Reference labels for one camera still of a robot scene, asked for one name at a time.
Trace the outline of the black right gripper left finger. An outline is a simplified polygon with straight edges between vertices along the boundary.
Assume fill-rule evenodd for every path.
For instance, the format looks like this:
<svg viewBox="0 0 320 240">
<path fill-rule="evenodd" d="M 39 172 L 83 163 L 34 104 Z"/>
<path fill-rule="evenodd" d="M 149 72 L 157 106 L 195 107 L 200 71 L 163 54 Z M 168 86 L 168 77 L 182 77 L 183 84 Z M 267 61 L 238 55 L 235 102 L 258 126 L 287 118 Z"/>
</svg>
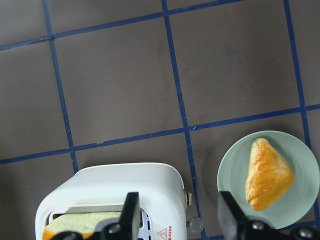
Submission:
<svg viewBox="0 0 320 240">
<path fill-rule="evenodd" d="M 140 228 L 140 198 L 138 192 L 129 192 L 119 218 L 99 222 L 93 240 L 137 240 Z"/>
</svg>

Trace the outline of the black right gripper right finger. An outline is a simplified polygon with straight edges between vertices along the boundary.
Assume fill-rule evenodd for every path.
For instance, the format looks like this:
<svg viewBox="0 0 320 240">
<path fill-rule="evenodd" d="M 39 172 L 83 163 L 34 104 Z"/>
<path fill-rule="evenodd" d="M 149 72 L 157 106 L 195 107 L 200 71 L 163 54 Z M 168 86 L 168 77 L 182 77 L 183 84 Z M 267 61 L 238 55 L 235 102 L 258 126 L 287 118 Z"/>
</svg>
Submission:
<svg viewBox="0 0 320 240">
<path fill-rule="evenodd" d="M 218 193 L 218 223 L 226 240 L 272 240 L 273 229 L 261 218 L 247 216 L 229 191 Z"/>
</svg>

